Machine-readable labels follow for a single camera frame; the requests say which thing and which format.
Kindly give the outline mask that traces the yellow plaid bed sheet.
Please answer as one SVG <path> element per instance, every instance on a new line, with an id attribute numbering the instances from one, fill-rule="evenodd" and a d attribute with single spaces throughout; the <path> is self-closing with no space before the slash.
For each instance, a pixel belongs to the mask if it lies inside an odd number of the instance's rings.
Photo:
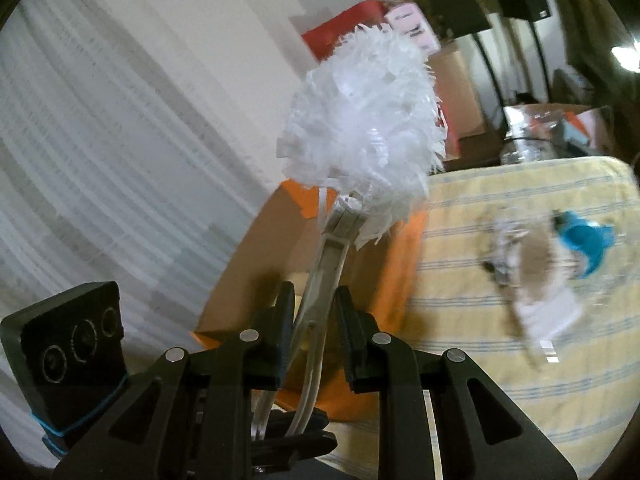
<path id="1" fill-rule="evenodd" d="M 612 157 L 431 182 L 397 336 L 465 351 L 588 479 L 639 404 L 639 187 Z"/>

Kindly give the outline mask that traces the bright bedside lamp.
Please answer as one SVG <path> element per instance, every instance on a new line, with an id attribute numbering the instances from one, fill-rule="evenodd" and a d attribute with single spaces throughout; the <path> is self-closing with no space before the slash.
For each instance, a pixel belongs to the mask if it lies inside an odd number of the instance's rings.
<path id="1" fill-rule="evenodd" d="M 632 47 L 614 47 L 611 53 L 624 70 L 640 73 L 640 44 L 635 42 Z"/>

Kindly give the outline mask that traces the box of clutter bedside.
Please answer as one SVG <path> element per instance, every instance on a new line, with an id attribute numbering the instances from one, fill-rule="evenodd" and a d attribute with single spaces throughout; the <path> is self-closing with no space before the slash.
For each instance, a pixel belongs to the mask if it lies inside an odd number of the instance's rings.
<path id="1" fill-rule="evenodd" d="M 609 106 L 542 103 L 503 110 L 509 126 L 500 153 L 503 165 L 620 154 Z"/>

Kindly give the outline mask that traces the blue shuttlecock item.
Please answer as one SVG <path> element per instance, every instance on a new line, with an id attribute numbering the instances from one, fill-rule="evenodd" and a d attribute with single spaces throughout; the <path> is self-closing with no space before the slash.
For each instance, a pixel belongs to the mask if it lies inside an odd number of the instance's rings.
<path id="1" fill-rule="evenodd" d="M 575 211 L 557 212 L 553 224 L 562 243 L 582 258 L 584 270 L 580 272 L 580 278 L 588 278 L 596 272 L 606 252 L 615 244 L 615 231 L 610 224 L 587 220 Z"/>

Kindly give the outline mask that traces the white feather duster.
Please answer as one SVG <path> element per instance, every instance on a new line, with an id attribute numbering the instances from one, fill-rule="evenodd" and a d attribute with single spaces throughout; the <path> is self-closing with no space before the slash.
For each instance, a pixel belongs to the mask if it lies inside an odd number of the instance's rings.
<path id="1" fill-rule="evenodd" d="M 277 155 L 288 178 L 318 190 L 319 226 L 335 194 L 359 219 L 347 238 L 360 249 L 426 203 L 447 135 L 435 96 L 425 54 L 387 24 L 359 25 L 308 72 Z M 288 436 L 304 432 L 313 409 L 296 408 Z"/>

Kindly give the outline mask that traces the large brown cardboard box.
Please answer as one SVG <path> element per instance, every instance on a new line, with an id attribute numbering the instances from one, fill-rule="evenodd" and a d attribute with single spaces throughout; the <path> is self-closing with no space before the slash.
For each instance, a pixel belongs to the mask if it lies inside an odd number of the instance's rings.
<path id="1" fill-rule="evenodd" d="M 436 78 L 435 90 L 440 99 L 449 130 L 458 139 L 485 132 L 485 119 L 468 66 L 457 44 L 443 47 L 428 60 Z"/>

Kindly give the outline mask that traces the red gift bag upper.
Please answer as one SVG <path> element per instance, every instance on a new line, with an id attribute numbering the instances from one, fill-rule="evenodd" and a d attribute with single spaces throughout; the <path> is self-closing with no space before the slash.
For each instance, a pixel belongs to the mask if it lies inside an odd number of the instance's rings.
<path id="1" fill-rule="evenodd" d="M 353 32 L 359 25 L 371 27 L 383 24 L 385 14 L 386 6 L 382 0 L 363 0 L 335 18 L 308 30 L 302 38 L 314 57 L 321 62 L 333 53 L 343 36 Z"/>

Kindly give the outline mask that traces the red chocolate collection bag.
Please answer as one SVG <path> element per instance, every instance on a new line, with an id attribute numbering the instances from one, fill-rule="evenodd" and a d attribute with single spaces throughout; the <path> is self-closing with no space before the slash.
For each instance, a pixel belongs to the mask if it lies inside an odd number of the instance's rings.
<path id="1" fill-rule="evenodd" d="M 438 125 L 447 133 L 445 140 L 445 155 L 442 160 L 444 162 L 452 162 L 453 160 L 460 158 L 459 140 L 454 129 L 448 124 L 445 105 L 442 102 L 442 99 L 439 96 L 435 96 L 435 98 L 438 113 Z"/>

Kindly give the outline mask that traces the brown wooden headboard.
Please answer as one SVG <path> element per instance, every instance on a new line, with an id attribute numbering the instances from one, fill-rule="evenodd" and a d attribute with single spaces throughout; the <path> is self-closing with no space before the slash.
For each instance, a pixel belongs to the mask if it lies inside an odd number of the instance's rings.
<path id="1" fill-rule="evenodd" d="M 565 40 L 567 64 L 593 91 L 639 103 L 639 75 L 626 70 L 613 53 L 631 45 L 631 34 L 608 0 L 555 0 Z"/>

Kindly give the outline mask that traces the white square charger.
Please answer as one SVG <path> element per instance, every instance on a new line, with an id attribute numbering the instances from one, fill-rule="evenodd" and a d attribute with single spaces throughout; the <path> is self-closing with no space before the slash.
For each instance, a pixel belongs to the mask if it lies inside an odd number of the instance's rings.
<path id="1" fill-rule="evenodd" d="M 574 290 L 568 286 L 563 286 L 550 299 L 533 304 L 515 301 L 513 310 L 528 341 L 552 341 L 572 327 L 584 313 Z"/>

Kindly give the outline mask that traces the pink tissue pack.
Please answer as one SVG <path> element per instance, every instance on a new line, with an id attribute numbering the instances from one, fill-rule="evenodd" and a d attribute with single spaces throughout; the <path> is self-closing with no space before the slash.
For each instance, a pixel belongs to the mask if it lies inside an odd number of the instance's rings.
<path id="1" fill-rule="evenodd" d="M 425 55 L 436 54 L 442 48 L 425 15 L 414 2 L 393 6 L 385 14 L 385 19 L 393 30 L 407 36 Z"/>

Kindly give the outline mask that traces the orange cardboard box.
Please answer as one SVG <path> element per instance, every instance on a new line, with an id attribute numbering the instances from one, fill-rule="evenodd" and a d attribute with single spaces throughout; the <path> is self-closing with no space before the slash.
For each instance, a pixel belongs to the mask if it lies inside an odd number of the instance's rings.
<path id="1" fill-rule="evenodd" d="M 356 249 L 348 240 L 359 230 L 355 211 L 335 194 L 318 226 L 319 192 L 283 182 L 258 216 L 212 289 L 194 336 L 206 348 L 245 330 L 273 304 L 284 281 L 302 298 L 300 330 L 278 391 L 258 394 L 253 422 L 265 422 L 273 405 L 286 410 L 320 408 L 336 422 L 358 422 L 378 409 L 374 393 L 356 394 L 344 375 L 340 332 L 330 315 L 338 286 L 346 285 L 357 308 L 371 313 L 380 330 L 397 333 L 416 278 L 427 212 L 418 210 L 379 242 Z"/>

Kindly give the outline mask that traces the black speaker left on stand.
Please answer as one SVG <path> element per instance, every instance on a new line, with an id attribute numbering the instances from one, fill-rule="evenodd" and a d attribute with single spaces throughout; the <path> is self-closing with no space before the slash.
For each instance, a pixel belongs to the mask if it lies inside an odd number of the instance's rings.
<path id="1" fill-rule="evenodd" d="M 446 31 L 451 32 L 452 38 L 472 37 L 477 50 L 480 51 L 480 56 L 494 87 L 498 104 L 500 107 L 504 107 L 506 103 L 503 99 L 494 66 L 492 66 L 483 41 L 480 39 L 481 32 L 491 30 L 491 24 L 489 24 L 486 14 L 480 8 L 480 4 L 477 0 L 428 0 L 428 3 L 434 17 L 440 19 Z"/>

